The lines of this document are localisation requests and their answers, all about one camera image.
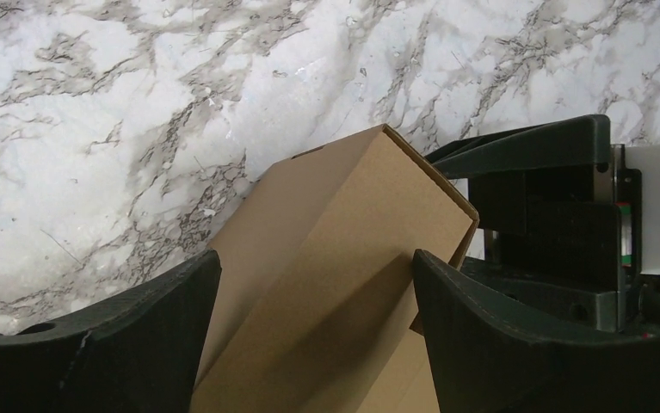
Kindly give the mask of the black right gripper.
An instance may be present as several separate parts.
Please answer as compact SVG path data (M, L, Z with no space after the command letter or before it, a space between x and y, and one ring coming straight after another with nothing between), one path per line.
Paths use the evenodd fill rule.
M450 180L479 176L468 186L484 255L463 273L569 323L660 330L660 275L641 272L642 175L610 137L610 119L588 114L426 155Z

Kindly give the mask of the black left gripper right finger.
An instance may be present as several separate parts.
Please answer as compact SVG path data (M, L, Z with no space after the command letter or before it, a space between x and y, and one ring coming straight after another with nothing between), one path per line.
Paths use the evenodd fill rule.
M413 282L441 411L660 412L660 332L566 322L426 250Z

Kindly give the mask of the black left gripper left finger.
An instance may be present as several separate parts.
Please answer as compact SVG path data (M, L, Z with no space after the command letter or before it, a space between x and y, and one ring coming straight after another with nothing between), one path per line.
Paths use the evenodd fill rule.
M0 412L186 412L217 296L214 250L0 335Z

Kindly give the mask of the brown cardboard box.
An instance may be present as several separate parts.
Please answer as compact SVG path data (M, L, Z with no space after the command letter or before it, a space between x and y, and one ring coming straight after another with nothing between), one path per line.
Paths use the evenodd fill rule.
M211 241L193 412L436 412L416 250L458 267L478 213L387 125L272 165Z

